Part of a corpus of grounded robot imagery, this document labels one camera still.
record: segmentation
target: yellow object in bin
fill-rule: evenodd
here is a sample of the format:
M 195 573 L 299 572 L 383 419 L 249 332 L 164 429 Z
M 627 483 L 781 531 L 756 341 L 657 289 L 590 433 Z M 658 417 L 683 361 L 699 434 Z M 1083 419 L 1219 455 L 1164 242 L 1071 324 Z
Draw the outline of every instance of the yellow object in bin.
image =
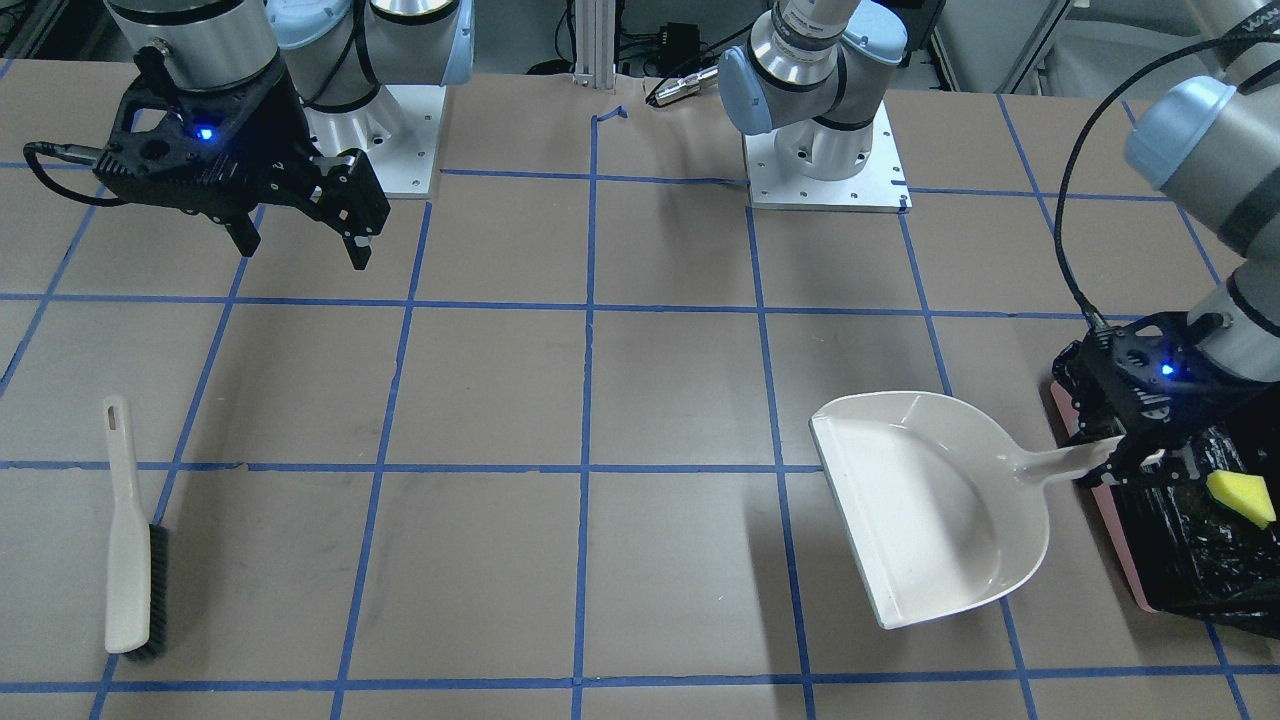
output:
M 1275 521 L 1276 509 L 1261 475 L 1213 470 L 1206 484 L 1213 500 L 1244 515 L 1258 528 L 1265 529 Z

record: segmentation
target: white dustpan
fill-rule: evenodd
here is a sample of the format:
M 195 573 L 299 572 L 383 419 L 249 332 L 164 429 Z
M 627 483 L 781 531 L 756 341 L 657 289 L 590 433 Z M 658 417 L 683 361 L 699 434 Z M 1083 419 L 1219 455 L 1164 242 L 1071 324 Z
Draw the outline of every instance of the white dustpan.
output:
M 1120 441 L 1029 452 L 982 410 L 931 392 L 841 397 L 810 427 L 886 629 L 1030 579 L 1048 548 L 1044 484 L 1082 477 Z

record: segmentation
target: light blue cap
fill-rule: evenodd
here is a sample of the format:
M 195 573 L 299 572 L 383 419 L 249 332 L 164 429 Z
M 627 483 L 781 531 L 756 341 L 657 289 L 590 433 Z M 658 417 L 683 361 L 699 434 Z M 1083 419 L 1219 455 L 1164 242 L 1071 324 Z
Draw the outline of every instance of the light blue cap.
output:
M 1160 190 L 1234 96 L 1234 87 L 1211 77 L 1181 82 L 1138 120 L 1124 145 L 1124 159 Z
M 471 79 L 471 68 L 475 65 L 475 9 L 472 0 L 462 0 L 458 8 L 458 24 L 453 31 L 453 47 L 449 49 L 449 59 L 444 64 L 444 77 L 440 85 L 465 85 Z
M 351 12 L 351 0 L 268 0 L 266 17 L 280 50 L 296 50 L 324 37 Z
M 742 135 L 763 135 L 773 129 L 773 117 L 764 99 L 764 87 L 742 47 L 726 50 L 717 63 L 721 102 L 724 114 Z
M 896 65 L 906 53 L 906 26 L 883 5 L 860 3 L 845 26 L 845 42 L 877 63 Z

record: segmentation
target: table surface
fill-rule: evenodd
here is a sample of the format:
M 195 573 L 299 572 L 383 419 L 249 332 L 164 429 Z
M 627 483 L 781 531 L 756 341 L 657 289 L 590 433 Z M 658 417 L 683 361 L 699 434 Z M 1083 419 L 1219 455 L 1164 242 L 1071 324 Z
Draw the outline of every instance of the table surface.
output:
M 45 191 L 20 145 L 104 142 L 132 76 L 0 69 L 0 716 L 1280 715 L 1280 643 L 1138 610 L 1070 486 L 1025 587 L 879 629 L 809 438 L 897 388 L 1055 446 L 1084 324 L 1048 210 L 1092 102 L 895 92 L 909 214 L 753 211 L 714 95 L 479 76 L 434 200 L 393 201 L 357 273 L 291 209 L 242 260 L 201 218 Z M 1238 263 L 1124 165 L 1140 110 L 1066 214 L 1116 319 Z M 110 393 L 173 536 L 146 665 L 101 647 Z

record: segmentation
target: black bristles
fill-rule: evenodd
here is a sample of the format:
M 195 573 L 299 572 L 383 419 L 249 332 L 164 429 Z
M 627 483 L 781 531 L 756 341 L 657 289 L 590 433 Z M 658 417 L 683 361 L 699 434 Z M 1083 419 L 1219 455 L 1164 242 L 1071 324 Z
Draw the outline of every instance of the black bristles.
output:
M 164 655 L 165 588 L 169 578 L 169 530 L 147 525 L 151 530 L 151 633 L 147 642 L 124 653 L 129 660 L 152 660 Z

